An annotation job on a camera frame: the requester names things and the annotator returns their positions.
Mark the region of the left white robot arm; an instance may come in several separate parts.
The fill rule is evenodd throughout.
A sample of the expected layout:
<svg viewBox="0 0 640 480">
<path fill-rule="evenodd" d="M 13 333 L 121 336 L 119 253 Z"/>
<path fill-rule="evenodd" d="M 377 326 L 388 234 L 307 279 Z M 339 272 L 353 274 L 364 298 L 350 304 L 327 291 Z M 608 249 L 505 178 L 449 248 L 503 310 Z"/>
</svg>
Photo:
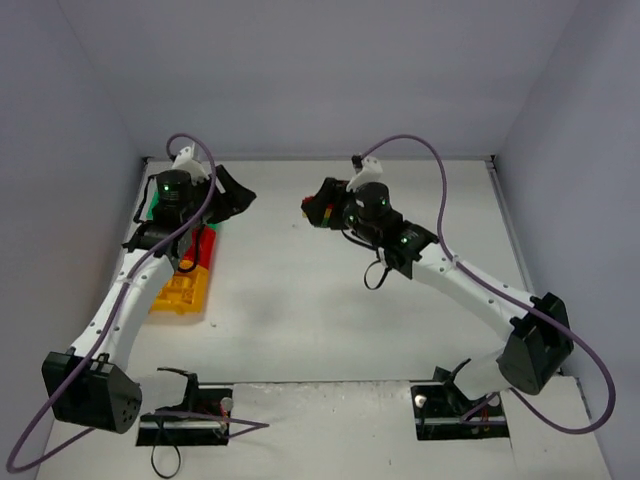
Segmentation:
<svg viewBox="0 0 640 480">
<path fill-rule="evenodd" d="M 149 220 L 138 220 L 122 246 L 119 273 L 82 334 L 63 353 L 51 352 L 42 375 L 56 420 L 125 433 L 141 415 L 180 401 L 184 386 L 158 398 L 144 396 L 154 379 L 127 374 L 134 341 L 162 288 L 186 254 L 202 255 L 202 232 L 248 209 L 253 191 L 218 165 L 204 166 L 194 144 L 155 175 L 157 202 Z"/>
</svg>

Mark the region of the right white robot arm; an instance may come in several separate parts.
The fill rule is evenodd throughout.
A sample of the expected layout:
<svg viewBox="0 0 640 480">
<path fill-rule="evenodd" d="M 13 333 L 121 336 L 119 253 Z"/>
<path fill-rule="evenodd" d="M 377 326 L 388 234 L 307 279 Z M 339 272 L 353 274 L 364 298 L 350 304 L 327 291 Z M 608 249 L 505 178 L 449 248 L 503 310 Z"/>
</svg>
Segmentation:
<svg viewBox="0 0 640 480">
<path fill-rule="evenodd" d="M 484 272 L 464 273 L 438 235 L 393 209 L 381 163 L 366 157 L 355 164 L 350 180 L 328 177 L 303 199 L 310 224 L 352 232 L 387 269 L 436 289 L 496 333 L 503 347 L 452 372 L 447 381 L 454 392 L 468 400 L 508 388 L 539 394 L 574 347 L 565 333 L 564 302 L 552 293 L 536 297 L 514 289 Z"/>
</svg>

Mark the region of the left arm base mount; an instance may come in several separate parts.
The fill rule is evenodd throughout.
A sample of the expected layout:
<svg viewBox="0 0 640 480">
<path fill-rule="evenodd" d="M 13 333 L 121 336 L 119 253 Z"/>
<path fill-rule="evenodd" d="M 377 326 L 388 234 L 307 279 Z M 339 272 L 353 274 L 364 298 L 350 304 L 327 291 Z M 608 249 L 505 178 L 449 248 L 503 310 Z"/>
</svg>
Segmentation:
<svg viewBox="0 0 640 480">
<path fill-rule="evenodd" d="M 178 405 L 141 416 L 135 446 L 227 446 L 230 425 L 221 418 L 231 416 L 229 399 L 233 399 L 231 385 L 202 384 L 188 403 L 189 415 L 182 414 L 183 405 Z"/>
</svg>

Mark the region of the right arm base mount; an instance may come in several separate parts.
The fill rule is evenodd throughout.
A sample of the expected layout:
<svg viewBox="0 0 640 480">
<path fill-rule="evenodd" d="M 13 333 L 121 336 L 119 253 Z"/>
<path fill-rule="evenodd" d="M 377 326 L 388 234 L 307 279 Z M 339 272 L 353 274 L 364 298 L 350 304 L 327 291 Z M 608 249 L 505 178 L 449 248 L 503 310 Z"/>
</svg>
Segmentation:
<svg viewBox="0 0 640 480">
<path fill-rule="evenodd" d="M 499 396 L 470 404 L 447 397 L 440 383 L 410 387 L 418 441 L 457 441 L 508 438 L 509 428 Z"/>
</svg>

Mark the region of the multicolor lego block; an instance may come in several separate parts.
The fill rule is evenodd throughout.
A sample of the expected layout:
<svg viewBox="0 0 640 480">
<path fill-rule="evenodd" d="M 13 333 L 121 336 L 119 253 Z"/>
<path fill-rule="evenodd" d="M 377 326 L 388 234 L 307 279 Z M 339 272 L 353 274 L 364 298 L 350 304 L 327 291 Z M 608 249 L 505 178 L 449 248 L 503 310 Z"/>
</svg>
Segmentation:
<svg viewBox="0 0 640 480">
<path fill-rule="evenodd" d="M 317 196 L 306 197 L 301 203 L 303 216 L 316 228 L 328 228 L 333 204 Z"/>
</svg>

